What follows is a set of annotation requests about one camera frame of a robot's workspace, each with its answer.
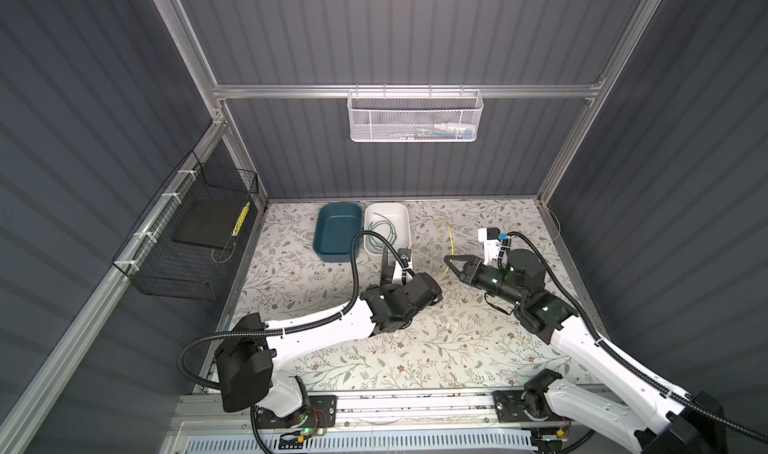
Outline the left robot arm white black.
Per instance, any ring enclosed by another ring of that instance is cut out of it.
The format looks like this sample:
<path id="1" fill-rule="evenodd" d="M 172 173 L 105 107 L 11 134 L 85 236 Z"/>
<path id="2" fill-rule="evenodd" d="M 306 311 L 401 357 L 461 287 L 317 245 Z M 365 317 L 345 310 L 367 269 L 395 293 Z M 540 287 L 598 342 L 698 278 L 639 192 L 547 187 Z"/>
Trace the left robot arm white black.
<path id="1" fill-rule="evenodd" d="M 269 322 L 257 313 L 242 317 L 214 355 L 223 410 L 263 409 L 281 421 L 298 423 L 311 409 L 309 395 L 285 365 L 338 344 L 405 329 L 442 299 L 438 283 L 419 273 L 403 285 L 369 288 L 347 313 L 328 309 Z"/>

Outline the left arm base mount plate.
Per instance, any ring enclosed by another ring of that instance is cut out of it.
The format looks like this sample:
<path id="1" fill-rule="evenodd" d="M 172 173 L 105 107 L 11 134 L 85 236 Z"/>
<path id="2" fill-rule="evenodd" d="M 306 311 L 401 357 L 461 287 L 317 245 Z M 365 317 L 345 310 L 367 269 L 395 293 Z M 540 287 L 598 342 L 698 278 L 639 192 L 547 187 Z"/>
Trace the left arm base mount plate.
<path id="1" fill-rule="evenodd" d="M 337 396 L 309 395 L 297 411 L 284 417 L 278 417 L 273 411 L 259 406 L 256 425 L 259 429 L 330 428 L 335 426 L 337 410 Z"/>

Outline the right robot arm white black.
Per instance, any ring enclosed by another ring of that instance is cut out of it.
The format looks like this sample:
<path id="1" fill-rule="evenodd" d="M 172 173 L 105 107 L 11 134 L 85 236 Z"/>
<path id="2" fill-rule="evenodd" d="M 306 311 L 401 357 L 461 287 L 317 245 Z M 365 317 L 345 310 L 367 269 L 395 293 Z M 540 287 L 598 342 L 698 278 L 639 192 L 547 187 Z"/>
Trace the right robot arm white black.
<path id="1" fill-rule="evenodd" d="M 631 453 L 727 452 L 725 427 L 715 419 L 721 405 L 705 393 L 689 396 L 597 333 L 576 307 L 546 289 L 551 270 L 540 255 L 511 250 L 503 268 L 473 255 L 448 255 L 444 262 L 462 283 L 512 304 L 522 327 L 586 367 L 617 397 L 611 401 L 544 369 L 524 386 L 531 418 L 569 418 Z"/>

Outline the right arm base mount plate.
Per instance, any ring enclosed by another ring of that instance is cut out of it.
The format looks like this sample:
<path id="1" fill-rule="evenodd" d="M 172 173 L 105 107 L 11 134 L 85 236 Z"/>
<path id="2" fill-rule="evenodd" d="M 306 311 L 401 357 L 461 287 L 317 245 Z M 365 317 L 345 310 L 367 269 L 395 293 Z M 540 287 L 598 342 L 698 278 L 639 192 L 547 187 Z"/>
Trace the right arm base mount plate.
<path id="1" fill-rule="evenodd" d="M 565 418 L 554 414 L 548 408 L 529 407 L 524 399 L 524 390 L 495 390 L 491 393 L 491 397 L 497 420 L 500 423 L 554 422 L 561 425 L 568 423 Z"/>

